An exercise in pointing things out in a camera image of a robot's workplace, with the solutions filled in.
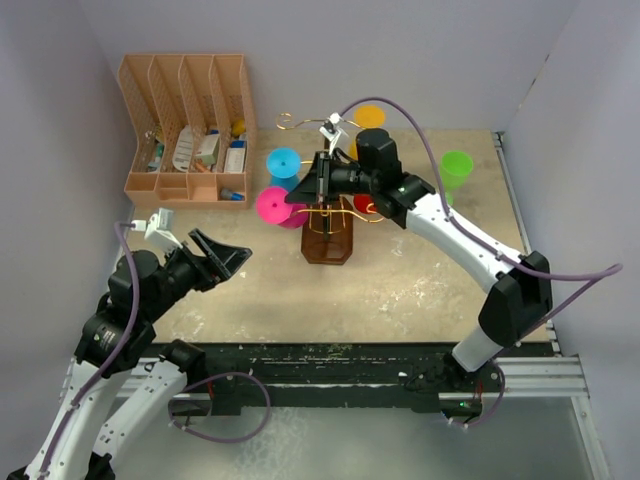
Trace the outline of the peach plastic file organizer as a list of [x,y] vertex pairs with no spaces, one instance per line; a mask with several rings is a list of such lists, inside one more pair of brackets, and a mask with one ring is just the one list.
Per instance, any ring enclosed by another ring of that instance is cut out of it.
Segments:
[[[244,210],[251,200],[257,122],[244,55],[135,53],[123,57],[119,86],[137,148],[124,191],[139,208]],[[231,127],[244,119],[246,133]],[[203,138],[219,134],[217,163],[205,167],[194,155]],[[223,172],[233,140],[246,140],[245,171]],[[245,196],[223,201],[222,188]]]

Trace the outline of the pink wine glass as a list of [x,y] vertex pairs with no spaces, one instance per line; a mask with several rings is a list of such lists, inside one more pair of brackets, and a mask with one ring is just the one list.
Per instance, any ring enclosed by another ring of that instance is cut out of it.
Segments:
[[256,211],[267,224],[286,229],[297,229],[308,220],[305,204],[286,202],[288,191],[272,186],[263,190],[256,200]]

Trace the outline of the yellow wine glass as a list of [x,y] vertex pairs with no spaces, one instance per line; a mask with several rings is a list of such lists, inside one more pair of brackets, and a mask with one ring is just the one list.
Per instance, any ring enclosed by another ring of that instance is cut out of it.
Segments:
[[385,111],[375,104],[359,106],[348,123],[358,131],[362,129],[380,128],[386,121]]

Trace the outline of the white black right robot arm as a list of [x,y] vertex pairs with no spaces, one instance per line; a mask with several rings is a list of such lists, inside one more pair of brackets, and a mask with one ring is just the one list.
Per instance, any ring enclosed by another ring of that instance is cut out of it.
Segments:
[[538,252],[522,255],[456,216],[432,185],[404,171],[386,130],[361,131],[356,149],[357,161],[347,163],[337,148],[316,152],[310,171],[285,200],[326,206],[342,195],[367,194],[376,213],[438,247],[476,281],[487,295],[478,325],[444,360],[446,383],[467,391],[482,367],[551,311],[549,262]]

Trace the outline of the grey blue cylinder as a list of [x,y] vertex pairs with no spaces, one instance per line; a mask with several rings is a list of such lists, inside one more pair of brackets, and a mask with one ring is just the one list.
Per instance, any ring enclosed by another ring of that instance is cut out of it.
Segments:
[[223,201],[244,201],[245,196],[239,192],[228,188],[222,188],[219,192],[219,198]]

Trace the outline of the green wine glass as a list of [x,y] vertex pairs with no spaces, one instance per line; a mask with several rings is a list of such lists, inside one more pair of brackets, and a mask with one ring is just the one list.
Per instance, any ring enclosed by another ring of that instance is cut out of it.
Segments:
[[439,168],[447,203],[454,204],[454,193],[466,183],[474,169],[472,157],[462,151],[446,152]]

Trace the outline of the blue wine glass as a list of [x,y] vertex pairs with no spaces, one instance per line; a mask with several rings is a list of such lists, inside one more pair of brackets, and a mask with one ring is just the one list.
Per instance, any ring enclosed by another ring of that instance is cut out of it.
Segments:
[[266,167],[271,176],[269,186],[281,187],[291,192],[299,184],[300,155],[289,147],[272,150],[266,158]]

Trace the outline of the white medicine box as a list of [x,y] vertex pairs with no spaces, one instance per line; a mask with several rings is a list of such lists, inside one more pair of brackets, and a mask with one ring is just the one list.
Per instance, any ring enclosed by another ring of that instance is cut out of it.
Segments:
[[219,153],[219,134],[206,135],[201,141],[194,158],[205,167],[211,167],[217,163]]

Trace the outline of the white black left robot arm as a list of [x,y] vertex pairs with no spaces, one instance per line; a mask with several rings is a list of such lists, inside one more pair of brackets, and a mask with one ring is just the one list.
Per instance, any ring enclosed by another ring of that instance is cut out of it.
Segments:
[[154,324],[191,291],[229,280],[251,257],[247,247],[218,243],[194,229],[194,254],[176,243],[163,259],[149,250],[123,250],[84,324],[73,354],[71,380],[54,423],[33,460],[11,479],[113,479],[124,455],[171,395],[205,382],[203,350],[172,342],[143,383],[118,408],[112,404],[153,342]]

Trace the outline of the gold black wine glass rack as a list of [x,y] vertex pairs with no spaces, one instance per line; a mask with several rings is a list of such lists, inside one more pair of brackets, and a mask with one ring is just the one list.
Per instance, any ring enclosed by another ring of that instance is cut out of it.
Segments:
[[[348,120],[343,118],[342,128],[344,130],[347,124]],[[323,139],[323,148],[319,151],[328,152],[326,150],[328,141],[324,137]],[[350,152],[352,144],[353,141],[350,137],[348,150],[343,152],[337,149],[331,156],[342,163],[357,162],[360,165],[356,156]],[[368,223],[370,221],[368,217],[375,214],[361,215],[351,201],[354,195],[340,195],[336,201],[322,205],[305,204],[307,206],[306,212],[308,213],[308,220],[302,226],[301,253],[308,263],[316,265],[343,265],[351,257],[354,244],[354,221],[358,219]]]

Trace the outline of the white blue box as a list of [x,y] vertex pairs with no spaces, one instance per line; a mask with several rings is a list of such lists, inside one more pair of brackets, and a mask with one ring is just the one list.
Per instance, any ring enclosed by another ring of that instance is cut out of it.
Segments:
[[240,174],[245,171],[247,144],[246,140],[240,139],[230,143],[223,164],[224,173]]

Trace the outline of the red wine glass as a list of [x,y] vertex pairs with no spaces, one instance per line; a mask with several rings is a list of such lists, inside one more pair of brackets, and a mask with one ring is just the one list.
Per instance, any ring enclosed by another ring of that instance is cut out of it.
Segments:
[[354,195],[353,205],[361,213],[372,214],[377,212],[371,196],[367,194]]

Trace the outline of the aluminium table frame rail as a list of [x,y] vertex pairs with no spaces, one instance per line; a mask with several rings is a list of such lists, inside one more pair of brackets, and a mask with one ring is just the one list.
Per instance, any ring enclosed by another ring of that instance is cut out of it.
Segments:
[[483,366],[459,371],[446,343],[200,343],[151,345],[116,397],[148,395],[169,385],[165,361],[189,365],[172,387],[182,414],[203,409],[237,415],[244,408],[398,408],[476,419],[498,399],[581,398],[588,389],[580,362],[526,343]]

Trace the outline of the yellow small object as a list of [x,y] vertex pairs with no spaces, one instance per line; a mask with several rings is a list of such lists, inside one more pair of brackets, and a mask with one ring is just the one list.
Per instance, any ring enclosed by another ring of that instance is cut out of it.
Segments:
[[246,124],[244,119],[237,119],[233,122],[231,127],[231,134],[233,137],[240,137],[246,133]]

